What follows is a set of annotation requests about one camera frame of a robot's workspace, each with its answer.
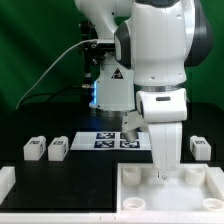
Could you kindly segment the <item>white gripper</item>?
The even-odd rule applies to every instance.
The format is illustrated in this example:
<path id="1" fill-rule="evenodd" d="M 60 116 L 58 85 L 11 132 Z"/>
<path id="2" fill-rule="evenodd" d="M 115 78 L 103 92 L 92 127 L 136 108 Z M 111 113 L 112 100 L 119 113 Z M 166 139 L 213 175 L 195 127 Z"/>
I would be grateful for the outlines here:
<path id="1" fill-rule="evenodd" d="M 153 164 L 158 170 L 179 166 L 182 122 L 187 119 L 186 90 L 138 91 L 136 105 L 147 124 Z"/>

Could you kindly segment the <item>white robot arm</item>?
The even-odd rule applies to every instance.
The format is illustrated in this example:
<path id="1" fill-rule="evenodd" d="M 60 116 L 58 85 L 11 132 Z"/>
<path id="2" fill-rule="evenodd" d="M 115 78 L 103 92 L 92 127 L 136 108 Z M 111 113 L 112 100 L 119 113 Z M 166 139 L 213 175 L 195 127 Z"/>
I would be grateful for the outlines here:
<path id="1" fill-rule="evenodd" d="M 187 119 L 185 69 L 211 51 L 212 30 L 200 0 L 74 0 L 95 28 L 100 76 L 90 108 L 123 115 L 129 142 L 149 135 L 154 167 L 180 164 Z"/>

